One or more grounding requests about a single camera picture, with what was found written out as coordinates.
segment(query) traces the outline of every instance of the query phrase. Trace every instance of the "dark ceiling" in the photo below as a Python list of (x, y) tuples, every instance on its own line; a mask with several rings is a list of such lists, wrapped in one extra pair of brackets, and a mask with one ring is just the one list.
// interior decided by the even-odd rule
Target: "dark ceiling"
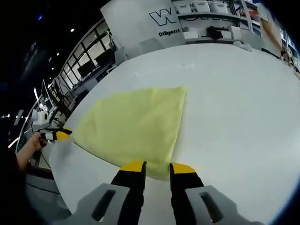
[(39, 92), (43, 79), (58, 74), (74, 46), (102, 18), (100, 8), (108, 1), (8, 2), (7, 16), (2, 19), (4, 67), (0, 80), (1, 92), (9, 93), (6, 100), (18, 108), (31, 102), (33, 87)]

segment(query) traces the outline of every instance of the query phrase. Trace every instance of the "white table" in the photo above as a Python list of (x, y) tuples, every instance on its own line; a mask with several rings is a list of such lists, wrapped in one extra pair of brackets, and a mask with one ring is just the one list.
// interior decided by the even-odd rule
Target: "white table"
[[(197, 44), (139, 56), (92, 89), (66, 127), (75, 129), (89, 107), (112, 93), (180, 85), (188, 92), (172, 160), (196, 169), (245, 218), (271, 222), (300, 175), (300, 82), (292, 68), (267, 53)], [(50, 164), (72, 213), (118, 171), (70, 140), (55, 144)], [(139, 224), (175, 224), (168, 182), (147, 177), (144, 197)]]

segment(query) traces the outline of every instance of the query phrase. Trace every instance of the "desk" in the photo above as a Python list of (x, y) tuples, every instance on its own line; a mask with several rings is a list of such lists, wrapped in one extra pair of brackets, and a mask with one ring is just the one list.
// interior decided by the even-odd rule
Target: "desk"
[[(193, 167), (245, 218), (271, 222), (300, 175), (300, 82), (291, 67), (265, 52), (196, 44), (131, 59), (91, 90), (66, 127), (75, 129), (99, 98), (115, 92), (179, 85), (187, 95), (172, 160)], [(72, 213), (118, 171), (70, 140), (55, 144), (50, 164)], [(140, 224), (175, 224), (168, 182), (147, 177), (144, 197)]]

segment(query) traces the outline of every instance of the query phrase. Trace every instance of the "yellow towel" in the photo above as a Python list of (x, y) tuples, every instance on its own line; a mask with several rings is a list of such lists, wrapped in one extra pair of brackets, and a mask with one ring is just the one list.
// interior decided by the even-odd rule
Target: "yellow towel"
[(147, 161), (147, 175), (164, 180), (180, 127), (184, 87), (149, 88), (101, 99), (83, 116), (73, 141), (122, 166)]

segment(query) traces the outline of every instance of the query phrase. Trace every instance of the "yellow cloth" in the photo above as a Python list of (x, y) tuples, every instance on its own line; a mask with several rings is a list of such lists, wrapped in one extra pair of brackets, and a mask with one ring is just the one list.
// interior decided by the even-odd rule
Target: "yellow cloth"
[(184, 87), (149, 88), (101, 99), (83, 116), (72, 139), (118, 166), (147, 161), (147, 175), (165, 179), (185, 94)]

